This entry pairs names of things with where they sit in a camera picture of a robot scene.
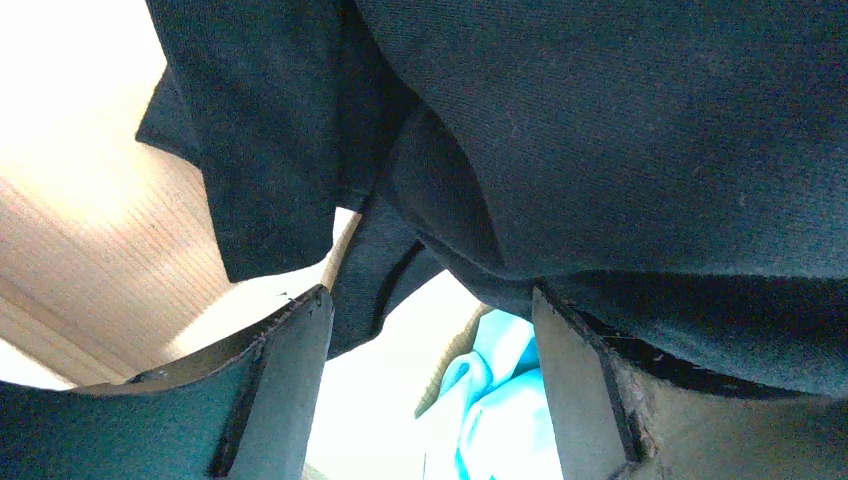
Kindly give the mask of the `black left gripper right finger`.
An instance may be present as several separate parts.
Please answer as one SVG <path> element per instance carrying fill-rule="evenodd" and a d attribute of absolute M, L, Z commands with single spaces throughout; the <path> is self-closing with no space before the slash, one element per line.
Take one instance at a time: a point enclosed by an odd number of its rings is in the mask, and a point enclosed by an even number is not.
<path fill-rule="evenodd" d="M 567 479 L 843 479 L 847 403 L 735 381 L 577 311 L 532 321 Z"/>

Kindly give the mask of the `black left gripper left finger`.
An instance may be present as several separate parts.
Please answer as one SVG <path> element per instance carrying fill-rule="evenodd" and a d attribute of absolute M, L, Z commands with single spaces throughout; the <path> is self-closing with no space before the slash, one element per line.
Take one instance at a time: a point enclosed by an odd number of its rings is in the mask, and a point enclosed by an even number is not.
<path fill-rule="evenodd" d="M 1 386 L 5 479 L 298 479 L 334 308 L 316 286 L 121 385 Z"/>

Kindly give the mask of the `teal cloth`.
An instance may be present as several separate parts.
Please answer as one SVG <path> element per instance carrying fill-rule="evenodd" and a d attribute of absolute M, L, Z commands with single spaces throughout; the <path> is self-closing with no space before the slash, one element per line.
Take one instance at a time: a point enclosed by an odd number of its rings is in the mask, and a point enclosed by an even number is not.
<path fill-rule="evenodd" d="M 477 322 L 422 422 L 425 479 L 560 479 L 533 325 L 494 310 Z"/>

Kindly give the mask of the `black t-shirt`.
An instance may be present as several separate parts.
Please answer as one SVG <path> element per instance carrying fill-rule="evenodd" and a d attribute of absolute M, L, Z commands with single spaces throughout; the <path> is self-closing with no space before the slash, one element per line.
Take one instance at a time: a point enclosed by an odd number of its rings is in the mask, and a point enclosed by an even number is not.
<path fill-rule="evenodd" d="M 385 206 L 481 300 L 847 393 L 843 1 L 151 1 L 139 141 L 203 175 L 228 278 Z"/>

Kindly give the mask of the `wooden clothes rack frame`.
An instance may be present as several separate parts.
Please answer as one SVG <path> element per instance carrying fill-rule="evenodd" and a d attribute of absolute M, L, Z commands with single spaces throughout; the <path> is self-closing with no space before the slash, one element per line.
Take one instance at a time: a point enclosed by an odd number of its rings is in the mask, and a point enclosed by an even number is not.
<path fill-rule="evenodd" d="M 1 337 L 70 384 L 212 343 L 191 327 L 229 289 L 195 172 L 1 182 Z"/>

